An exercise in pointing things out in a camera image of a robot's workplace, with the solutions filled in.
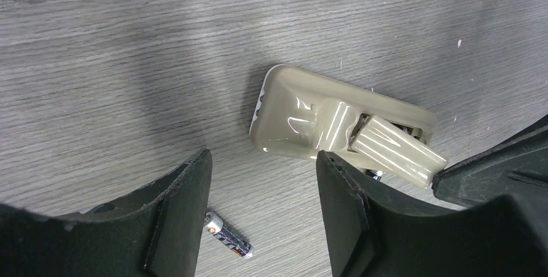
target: white plastic tab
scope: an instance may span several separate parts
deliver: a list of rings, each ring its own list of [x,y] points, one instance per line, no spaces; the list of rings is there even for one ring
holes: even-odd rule
[[[379,116],[370,116],[350,144],[352,150],[418,187],[427,188],[447,159]]]

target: wood grain texture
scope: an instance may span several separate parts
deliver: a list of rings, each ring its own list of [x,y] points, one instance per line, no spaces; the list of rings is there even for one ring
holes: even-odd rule
[[[0,201],[88,210],[209,147],[256,256],[204,234],[196,275],[330,276],[314,165],[248,140],[268,68],[435,112],[455,163],[548,112],[547,32],[548,0],[0,0]]]

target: beige plastic part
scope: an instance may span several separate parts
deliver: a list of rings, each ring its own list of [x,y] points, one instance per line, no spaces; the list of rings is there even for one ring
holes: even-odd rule
[[[314,160],[320,150],[333,151],[355,167],[385,170],[349,149],[350,136],[363,114],[410,127],[423,142],[430,140],[437,124],[436,116],[424,108],[277,65],[264,79],[249,136],[256,148],[267,153]]]
[[[397,174],[422,188],[447,166],[443,156],[375,115],[367,118],[350,147],[381,164],[383,172]]]

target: glossy beige plastic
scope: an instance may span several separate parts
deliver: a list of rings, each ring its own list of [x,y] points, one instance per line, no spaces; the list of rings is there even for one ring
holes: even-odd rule
[[[314,160],[318,151],[336,152],[353,166],[384,170],[385,166],[349,150],[360,115],[382,116],[414,129],[427,142],[437,124],[423,109],[288,65],[266,75],[249,136],[261,151]]]
[[[443,156],[375,115],[367,118],[350,147],[381,164],[383,172],[393,172],[422,188],[447,165]]]

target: aa battery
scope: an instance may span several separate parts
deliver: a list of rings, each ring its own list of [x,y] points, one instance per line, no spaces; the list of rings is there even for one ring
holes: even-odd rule
[[[253,246],[236,234],[213,212],[209,211],[205,214],[204,227],[235,254],[244,259],[250,259],[253,256]]]

